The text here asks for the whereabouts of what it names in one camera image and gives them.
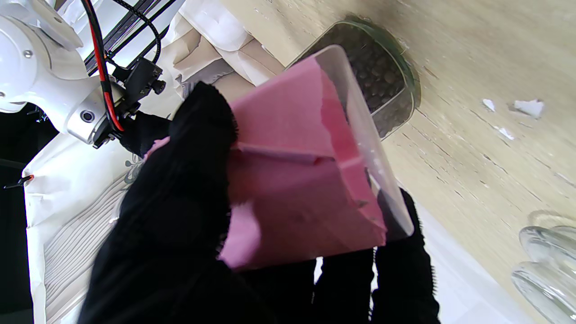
black cable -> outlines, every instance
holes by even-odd
[[[158,18],[161,14],[163,14],[164,11],[166,11],[166,9],[168,7],[173,5],[175,2],[176,2],[176,0],[168,1],[164,6],[162,6],[162,8],[160,8],[156,13],[154,13],[150,17],[150,21],[154,21],[156,18]],[[144,30],[144,28],[146,28],[146,24],[143,24],[142,26],[138,27],[138,29],[136,29],[132,34],[130,34],[126,39],[124,39],[124,41],[122,41],[122,43],[120,45],[118,45],[116,48],[114,48],[114,50],[112,50],[110,52],[109,57],[112,58],[116,54],[118,54],[118,52],[120,52],[120,50],[122,50],[122,48],[124,48],[124,46],[128,45],[128,43],[130,41],[132,41],[132,39],[136,38],[136,36],[138,36],[138,34],[140,34],[140,32],[142,32]]]
[[[96,55],[96,53],[99,54],[99,60],[103,63],[102,64],[102,70],[100,71],[100,74],[104,77],[103,81],[100,81],[100,85],[102,86],[102,94],[104,96],[104,104],[106,105],[106,98],[105,98],[105,94],[108,92],[110,99],[112,102],[114,102],[114,99],[112,97],[112,85],[110,83],[110,76],[108,75],[108,69],[106,67],[106,61],[104,59],[104,42],[103,42],[103,38],[102,38],[102,31],[100,30],[100,23],[98,22],[98,18],[96,17],[96,11],[94,10],[94,7],[92,6],[92,2],[91,0],[82,0],[82,5],[84,6],[84,10],[86,11],[86,17],[88,18],[88,23],[90,24],[90,27],[92,28],[93,32],[94,32],[94,40],[96,41],[96,44],[98,46],[98,51],[96,51],[96,49],[94,49],[94,54]],[[109,111],[109,109],[105,109],[106,110],[106,117],[108,119],[108,122],[110,124],[110,126],[112,127],[112,129],[114,131],[118,131],[117,127],[114,124],[114,117],[112,116],[111,112]]]
[[[126,10],[128,10],[129,12],[140,18],[144,22],[144,24],[150,27],[152,33],[154,34],[154,39],[156,40],[156,54],[152,59],[152,62],[156,64],[156,62],[158,62],[158,58],[160,58],[160,50],[162,49],[162,43],[160,34],[158,33],[158,30],[156,30],[154,24],[152,24],[152,22],[146,16],[144,16],[143,13],[139,12],[138,10],[136,10],[136,8],[126,3],[126,1],[124,0],[113,0],[113,1],[118,3],[120,6],[123,6]]]

white paper scrap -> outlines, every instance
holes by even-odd
[[[486,108],[490,109],[491,111],[496,111],[496,106],[494,105],[492,100],[482,99],[482,103],[484,104],[484,106],[486,106]]]
[[[544,102],[538,99],[532,101],[516,100],[514,101],[514,108],[534,118],[540,118],[540,114],[544,109]]]

clear plastic container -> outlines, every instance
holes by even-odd
[[[331,45],[312,55],[336,87],[348,123],[368,167],[373,192],[381,193],[388,211],[383,210],[388,241],[412,235],[414,226],[404,199],[382,147],[364,96],[356,81],[348,57],[340,46]]]

robotic arm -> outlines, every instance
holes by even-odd
[[[107,118],[99,77],[88,76],[76,51],[82,42],[72,27],[44,0],[9,0],[0,13],[0,111],[33,103],[59,132],[96,148],[120,137]],[[164,90],[161,73],[144,58],[130,70],[116,69],[111,88],[120,120],[136,113],[150,90]]]

wooden table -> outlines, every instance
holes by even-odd
[[[510,271],[528,260],[522,227],[576,223],[576,2],[221,1],[284,65],[347,14],[396,36],[422,84],[421,106],[384,142],[396,177],[544,322]],[[536,98],[539,120],[508,109]]]

